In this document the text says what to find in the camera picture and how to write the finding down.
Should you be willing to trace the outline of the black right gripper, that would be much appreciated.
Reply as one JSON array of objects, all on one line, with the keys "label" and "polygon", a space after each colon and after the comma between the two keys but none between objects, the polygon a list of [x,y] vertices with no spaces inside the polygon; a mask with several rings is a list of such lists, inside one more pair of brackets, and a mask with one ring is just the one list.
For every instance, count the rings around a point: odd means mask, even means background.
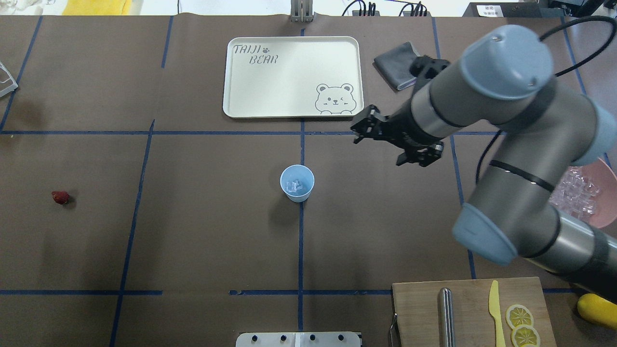
[{"label": "black right gripper", "polygon": [[397,166],[418,164],[427,167],[443,155],[444,144],[437,143],[435,136],[421,129],[414,119],[410,104],[403,104],[390,115],[381,115],[377,106],[368,105],[352,117],[350,129],[354,134],[355,145],[368,138],[386,141],[403,149],[403,153],[396,159]]}]

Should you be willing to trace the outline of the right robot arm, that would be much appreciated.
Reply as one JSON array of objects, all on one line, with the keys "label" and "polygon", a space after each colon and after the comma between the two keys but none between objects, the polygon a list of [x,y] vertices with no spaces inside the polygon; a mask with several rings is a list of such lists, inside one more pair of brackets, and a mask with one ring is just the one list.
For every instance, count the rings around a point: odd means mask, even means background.
[{"label": "right robot arm", "polygon": [[571,166],[595,162],[616,142],[616,118],[553,74],[547,45],[531,29],[501,26],[458,61],[422,57],[428,77],[394,114],[369,105],[353,117],[365,138],[403,149],[397,165],[430,165],[442,140],[486,120],[505,133],[461,207],[456,241],[501,266],[522,257],[616,301],[616,239],[549,203]]}]

